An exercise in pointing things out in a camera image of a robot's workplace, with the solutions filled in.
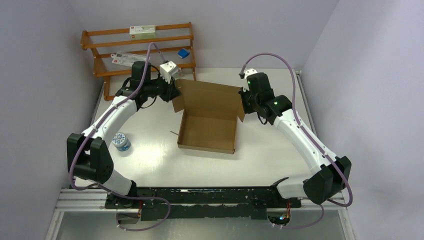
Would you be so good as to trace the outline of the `brown cardboard box sheet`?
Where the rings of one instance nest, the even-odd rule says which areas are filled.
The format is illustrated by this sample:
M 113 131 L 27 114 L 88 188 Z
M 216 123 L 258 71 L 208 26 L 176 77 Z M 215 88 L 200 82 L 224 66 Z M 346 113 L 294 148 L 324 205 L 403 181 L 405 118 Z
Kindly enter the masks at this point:
M 245 118 L 240 87 L 183 78 L 175 85 L 181 95 L 173 109 L 182 112 L 178 147 L 234 154 L 237 124 Z

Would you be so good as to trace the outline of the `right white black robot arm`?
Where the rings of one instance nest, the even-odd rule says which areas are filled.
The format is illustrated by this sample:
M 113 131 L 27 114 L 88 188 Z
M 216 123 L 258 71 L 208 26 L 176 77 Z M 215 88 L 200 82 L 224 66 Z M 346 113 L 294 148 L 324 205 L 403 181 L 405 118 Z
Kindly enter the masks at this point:
M 239 94 L 245 114 L 256 113 L 260 120 L 281 131 L 305 161 L 310 176 L 288 178 L 277 183 L 270 193 L 270 202 L 282 207 L 289 198 L 307 198 L 320 205 L 347 188 L 352 163 L 347 156 L 339 157 L 329 150 L 304 124 L 292 102 L 285 96 L 275 96 L 268 76 L 255 69 L 241 74 L 247 86 Z

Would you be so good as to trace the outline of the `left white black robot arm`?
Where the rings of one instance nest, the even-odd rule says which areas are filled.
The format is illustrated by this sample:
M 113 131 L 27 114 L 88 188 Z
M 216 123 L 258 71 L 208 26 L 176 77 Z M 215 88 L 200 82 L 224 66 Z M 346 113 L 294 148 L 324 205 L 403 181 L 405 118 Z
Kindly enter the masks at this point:
M 74 178 L 91 181 L 114 195 L 126 208 L 134 207 L 139 200 L 137 185 L 114 169 L 109 145 L 124 123 L 132 117 L 148 98 L 161 98 L 169 102 L 180 96 L 174 74 L 178 71 L 172 61 L 158 68 L 158 77 L 151 79 L 152 65 L 136 61 L 131 66 L 131 76 L 116 92 L 107 110 L 82 133 L 72 133 L 66 140 L 69 180 L 72 187 L 82 191 Z

